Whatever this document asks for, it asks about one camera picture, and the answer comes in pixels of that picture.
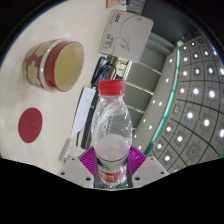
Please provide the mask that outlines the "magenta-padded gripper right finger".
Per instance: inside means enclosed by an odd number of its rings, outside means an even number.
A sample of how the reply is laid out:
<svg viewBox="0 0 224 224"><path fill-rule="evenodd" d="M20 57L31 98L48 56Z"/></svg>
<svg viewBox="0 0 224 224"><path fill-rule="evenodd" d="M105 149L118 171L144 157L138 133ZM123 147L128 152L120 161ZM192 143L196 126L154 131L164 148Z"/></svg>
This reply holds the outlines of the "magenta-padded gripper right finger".
<svg viewBox="0 0 224 224"><path fill-rule="evenodd" d="M134 147L130 148L127 165L127 188L140 188L168 175L154 156L147 157Z"/></svg>

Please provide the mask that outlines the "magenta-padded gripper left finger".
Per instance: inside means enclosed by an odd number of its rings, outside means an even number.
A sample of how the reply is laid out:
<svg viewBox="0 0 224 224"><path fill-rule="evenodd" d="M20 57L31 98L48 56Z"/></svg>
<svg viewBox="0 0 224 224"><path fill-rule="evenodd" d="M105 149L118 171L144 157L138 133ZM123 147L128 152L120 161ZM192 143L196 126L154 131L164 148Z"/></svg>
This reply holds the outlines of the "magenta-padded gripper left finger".
<svg viewBox="0 0 224 224"><path fill-rule="evenodd" d="M58 176L84 188L94 187L97 160L93 148L78 157L71 157L58 172Z"/></svg>

